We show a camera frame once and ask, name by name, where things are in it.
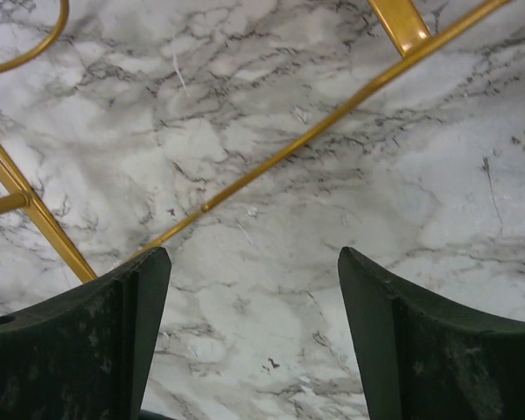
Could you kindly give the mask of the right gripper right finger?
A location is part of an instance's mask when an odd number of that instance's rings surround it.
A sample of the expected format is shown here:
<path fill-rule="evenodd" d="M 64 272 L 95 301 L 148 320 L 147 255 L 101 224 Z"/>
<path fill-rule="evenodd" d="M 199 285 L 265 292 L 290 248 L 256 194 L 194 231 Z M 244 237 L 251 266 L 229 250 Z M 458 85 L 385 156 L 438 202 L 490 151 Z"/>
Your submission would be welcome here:
<path fill-rule="evenodd" d="M 339 283 L 373 419 L 525 419 L 525 322 L 403 279 L 353 248 Z"/>

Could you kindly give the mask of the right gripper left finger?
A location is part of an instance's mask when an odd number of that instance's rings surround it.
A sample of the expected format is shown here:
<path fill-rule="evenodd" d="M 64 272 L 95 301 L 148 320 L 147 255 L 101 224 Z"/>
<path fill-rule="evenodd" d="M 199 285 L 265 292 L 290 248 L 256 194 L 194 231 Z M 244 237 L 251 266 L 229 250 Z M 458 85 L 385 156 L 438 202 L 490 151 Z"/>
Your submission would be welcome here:
<path fill-rule="evenodd" d="M 0 317 L 0 419 L 157 419 L 142 407 L 172 263 L 152 248 Z"/>

